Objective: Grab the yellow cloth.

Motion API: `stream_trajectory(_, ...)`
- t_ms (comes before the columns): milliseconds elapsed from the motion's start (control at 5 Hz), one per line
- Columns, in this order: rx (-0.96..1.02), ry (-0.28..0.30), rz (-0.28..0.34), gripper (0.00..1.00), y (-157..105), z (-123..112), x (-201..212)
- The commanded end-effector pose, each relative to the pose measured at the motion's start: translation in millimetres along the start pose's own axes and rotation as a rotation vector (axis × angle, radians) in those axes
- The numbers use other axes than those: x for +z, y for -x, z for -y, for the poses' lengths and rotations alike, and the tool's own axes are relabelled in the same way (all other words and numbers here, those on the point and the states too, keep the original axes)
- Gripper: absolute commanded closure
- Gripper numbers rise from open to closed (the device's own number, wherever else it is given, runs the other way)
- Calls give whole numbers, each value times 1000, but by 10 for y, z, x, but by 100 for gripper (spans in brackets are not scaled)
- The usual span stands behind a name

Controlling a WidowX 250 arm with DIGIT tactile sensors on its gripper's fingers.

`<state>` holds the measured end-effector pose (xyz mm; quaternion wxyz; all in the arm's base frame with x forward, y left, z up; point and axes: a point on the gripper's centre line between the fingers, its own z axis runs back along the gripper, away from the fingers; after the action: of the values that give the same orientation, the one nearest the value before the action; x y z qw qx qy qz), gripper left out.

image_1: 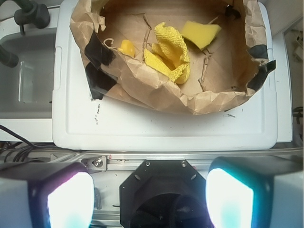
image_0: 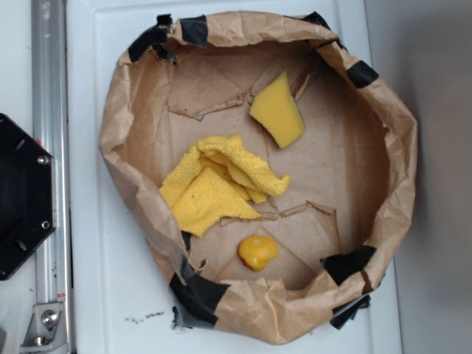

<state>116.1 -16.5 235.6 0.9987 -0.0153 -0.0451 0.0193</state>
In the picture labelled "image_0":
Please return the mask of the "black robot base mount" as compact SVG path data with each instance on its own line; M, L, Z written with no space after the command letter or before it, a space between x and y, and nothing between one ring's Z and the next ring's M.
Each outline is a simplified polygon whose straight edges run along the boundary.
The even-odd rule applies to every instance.
M11 278L55 230L54 158L1 115L1 280Z

